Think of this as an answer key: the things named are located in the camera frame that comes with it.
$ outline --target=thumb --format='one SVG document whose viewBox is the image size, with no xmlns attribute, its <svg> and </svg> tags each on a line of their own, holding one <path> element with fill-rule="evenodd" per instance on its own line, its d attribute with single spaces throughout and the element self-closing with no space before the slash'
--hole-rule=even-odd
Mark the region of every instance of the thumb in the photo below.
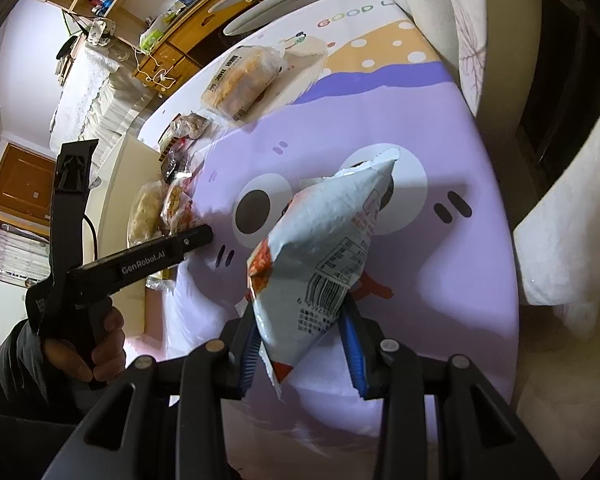
<svg viewBox="0 0 600 480">
<path fill-rule="evenodd" d="M 80 379 L 85 383 L 93 379 L 93 373 L 78 353 L 57 339 L 45 339 L 42 351 L 48 361 L 69 377 Z"/>
</svg>

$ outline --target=wooden desk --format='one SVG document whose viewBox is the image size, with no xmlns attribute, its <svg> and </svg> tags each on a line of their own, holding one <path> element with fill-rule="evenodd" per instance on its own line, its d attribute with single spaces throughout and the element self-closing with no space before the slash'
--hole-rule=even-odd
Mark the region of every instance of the wooden desk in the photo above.
<svg viewBox="0 0 600 480">
<path fill-rule="evenodd" d="M 152 51 L 153 59 L 145 56 L 141 61 L 140 71 L 146 74 L 154 76 L 158 70 L 164 69 L 168 72 L 168 77 L 175 78 L 176 81 L 170 88 L 166 88 L 170 81 L 166 81 L 163 87 L 160 84 L 147 82 L 146 74 L 140 71 L 136 71 L 134 76 L 161 94 L 171 96 L 201 68 L 222 54 L 227 46 L 220 43 L 216 30 L 224 28 L 227 22 L 257 2 L 242 1 L 227 9 L 216 10 L 209 14 L 208 10 L 219 1 L 198 1 L 179 16 L 176 23 L 171 25 L 160 39 Z"/>
</svg>

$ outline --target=cartoon tablecloth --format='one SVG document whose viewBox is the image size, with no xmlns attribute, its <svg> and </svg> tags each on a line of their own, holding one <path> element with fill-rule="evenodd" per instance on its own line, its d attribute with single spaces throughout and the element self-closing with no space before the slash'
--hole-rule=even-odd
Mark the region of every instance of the cartoon tablecloth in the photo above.
<svg viewBox="0 0 600 480">
<path fill-rule="evenodd" d="M 391 0 L 321 0 L 241 44 L 281 41 L 288 72 L 246 124 L 205 152 L 194 200 L 215 236 L 178 270 L 178 351 L 236 316 L 245 261 L 301 179 L 395 146 L 400 159 L 353 289 L 360 311 L 416 352 L 467 354 L 509 398 L 518 344 L 509 228 L 472 116 L 435 51 Z M 146 122 L 144 142 L 154 145 L 176 113 L 200 108 L 220 61 Z M 261 366 L 246 400 L 225 408 L 230 461 L 245 478 L 344 478 L 339 467 L 370 478 L 381 405 L 358 398 L 335 328 L 283 382 L 282 401 Z"/>
</svg>

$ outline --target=black cable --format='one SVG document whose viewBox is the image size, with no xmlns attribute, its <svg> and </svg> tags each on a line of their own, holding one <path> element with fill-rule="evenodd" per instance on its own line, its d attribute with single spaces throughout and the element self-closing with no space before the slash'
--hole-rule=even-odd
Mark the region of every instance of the black cable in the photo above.
<svg viewBox="0 0 600 480">
<path fill-rule="evenodd" d="M 87 224 L 89 224 L 89 228 L 91 229 L 91 236 L 93 236 L 93 259 L 97 260 L 98 259 L 98 240 L 96 237 L 96 228 L 93 226 L 93 223 L 91 222 L 91 220 L 89 220 L 89 217 L 87 215 L 82 215 L 82 218 L 84 218 L 87 221 Z"/>
</svg>

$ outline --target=metal screw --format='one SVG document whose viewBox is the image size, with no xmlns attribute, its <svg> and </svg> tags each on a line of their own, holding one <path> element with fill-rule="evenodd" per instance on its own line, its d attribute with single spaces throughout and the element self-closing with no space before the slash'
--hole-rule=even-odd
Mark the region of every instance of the metal screw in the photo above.
<svg viewBox="0 0 600 480">
<path fill-rule="evenodd" d="M 224 342 L 221 339 L 212 339 L 205 345 L 207 352 L 220 352 L 224 349 Z"/>
<path fill-rule="evenodd" d="M 400 343 L 395 339 L 382 339 L 380 342 L 380 349 L 384 352 L 397 352 L 400 348 Z"/>
<path fill-rule="evenodd" d="M 149 355 L 141 355 L 134 362 L 134 365 L 136 366 L 136 368 L 138 368 L 138 370 L 145 370 L 152 364 L 154 364 L 154 358 Z"/>
<path fill-rule="evenodd" d="M 469 367 L 471 361 L 469 361 L 469 359 L 466 356 L 458 354 L 452 357 L 451 364 L 456 368 L 465 369 Z"/>
</svg>

